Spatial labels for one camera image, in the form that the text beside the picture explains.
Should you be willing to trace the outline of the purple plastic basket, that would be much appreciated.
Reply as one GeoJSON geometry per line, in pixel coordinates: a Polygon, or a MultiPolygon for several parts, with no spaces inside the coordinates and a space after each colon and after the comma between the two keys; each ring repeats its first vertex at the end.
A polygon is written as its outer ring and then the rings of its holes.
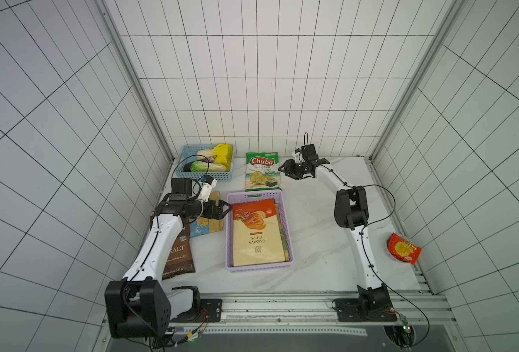
{"type": "Polygon", "coordinates": [[[251,270],[262,270],[270,268],[282,268],[289,267],[295,262],[295,255],[293,253],[293,245],[291,241],[290,227],[287,223],[287,217],[284,209],[284,198],[283,193],[280,190],[271,191],[258,191],[258,192],[235,192],[227,195],[227,202],[233,206],[240,203],[256,202],[264,199],[273,199],[276,204],[279,205],[279,212],[282,222],[282,228],[287,237],[287,244],[290,254],[289,262],[272,263],[266,265],[252,265],[245,267],[234,267],[233,265],[233,210],[228,213],[225,218],[226,225],[226,267],[229,271],[251,271],[251,270]]]}

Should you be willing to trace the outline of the green Chuba cassava chips bag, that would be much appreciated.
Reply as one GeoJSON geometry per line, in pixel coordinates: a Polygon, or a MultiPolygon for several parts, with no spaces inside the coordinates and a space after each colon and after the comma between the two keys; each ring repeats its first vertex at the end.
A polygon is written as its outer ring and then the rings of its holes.
{"type": "Polygon", "coordinates": [[[246,179],[247,192],[280,189],[281,175],[279,171],[279,154],[247,153],[246,179]]]}

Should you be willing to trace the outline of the beige red cassava chips bag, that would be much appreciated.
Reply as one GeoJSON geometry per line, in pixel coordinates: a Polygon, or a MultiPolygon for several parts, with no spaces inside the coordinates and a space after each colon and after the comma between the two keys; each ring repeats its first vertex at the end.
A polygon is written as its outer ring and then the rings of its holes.
{"type": "Polygon", "coordinates": [[[273,199],[233,206],[233,265],[245,267],[286,261],[273,199]]]}

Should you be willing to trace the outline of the brown Kettle sea salt bag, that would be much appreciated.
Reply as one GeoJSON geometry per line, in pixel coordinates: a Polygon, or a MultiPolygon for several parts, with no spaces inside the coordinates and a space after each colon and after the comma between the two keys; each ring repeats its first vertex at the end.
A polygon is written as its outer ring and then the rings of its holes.
{"type": "Polygon", "coordinates": [[[162,280],[196,272],[191,251],[191,226],[186,225],[174,241],[162,280]]]}

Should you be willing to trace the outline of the sour cream onion chips bag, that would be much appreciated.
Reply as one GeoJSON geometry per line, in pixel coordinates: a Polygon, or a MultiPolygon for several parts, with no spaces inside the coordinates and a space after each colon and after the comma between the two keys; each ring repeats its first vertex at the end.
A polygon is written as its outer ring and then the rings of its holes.
{"type": "Polygon", "coordinates": [[[287,244],[287,237],[286,237],[286,235],[284,233],[284,230],[282,228],[282,222],[281,222],[281,217],[280,217],[279,205],[278,204],[275,204],[275,209],[276,209],[276,213],[277,213],[277,221],[278,221],[279,233],[280,233],[280,237],[281,237],[281,244],[282,244],[282,248],[283,248],[283,252],[284,252],[284,260],[286,262],[289,262],[290,261],[290,254],[289,254],[289,249],[288,249],[288,244],[287,244]]]}

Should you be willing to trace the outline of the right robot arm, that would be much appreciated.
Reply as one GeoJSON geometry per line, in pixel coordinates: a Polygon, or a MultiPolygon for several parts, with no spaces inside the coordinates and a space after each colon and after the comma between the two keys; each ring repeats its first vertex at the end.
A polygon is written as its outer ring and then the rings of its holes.
{"type": "Polygon", "coordinates": [[[388,286],[379,277],[368,238],[369,208],[365,188],[348,185],[324,158],[301,163],[289,159],[279,171],[293,180],[318,178],[335,193],[334,220],[350,243],[359,295],[350,303],[336,300],[334,307],[338,313],[347,320],[395,321],[396,317],[388,314],[392,308],[388,286]]]}

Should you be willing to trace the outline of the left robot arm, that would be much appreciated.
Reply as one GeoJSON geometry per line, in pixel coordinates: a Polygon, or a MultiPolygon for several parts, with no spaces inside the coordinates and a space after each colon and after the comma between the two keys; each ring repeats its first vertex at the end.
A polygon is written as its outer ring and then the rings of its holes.
{"type": "Polygon", "coordinates": [[[111,281],[104,299],[111,336],[117,339],[162,338],[170,321],[197,321],[203,315],[197,287],[162,287],[164,269],[174,242],[191,221],[223,220],[233,206],[223,200],[166,200],[154,211],[150,232],[132,266],[121,280],[111,281]]]}

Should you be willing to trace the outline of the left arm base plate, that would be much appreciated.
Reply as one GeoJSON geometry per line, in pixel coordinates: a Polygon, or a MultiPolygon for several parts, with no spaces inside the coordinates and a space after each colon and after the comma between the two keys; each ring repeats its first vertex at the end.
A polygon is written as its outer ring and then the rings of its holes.
{"type": "Polygon", "coordinates": [[[191,308],[171,319],[172,323],[218,323],[221,321],[223,301],[221,299],[201,299],[198,308],[191,308]]]}

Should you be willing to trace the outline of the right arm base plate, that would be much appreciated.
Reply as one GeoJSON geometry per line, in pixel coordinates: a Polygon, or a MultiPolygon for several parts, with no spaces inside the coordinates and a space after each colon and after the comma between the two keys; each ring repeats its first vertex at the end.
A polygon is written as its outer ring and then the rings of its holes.
{"type": "Polygon", "coordinates": [[[355,299],[333,300],[331,306],[337,312],[339,322],[391,323],[397,321],[397,315],[391,313],[393,305],[385,284],[376,288],[363,288],[358,285],[357,289],[358,297],[355,299]]]}

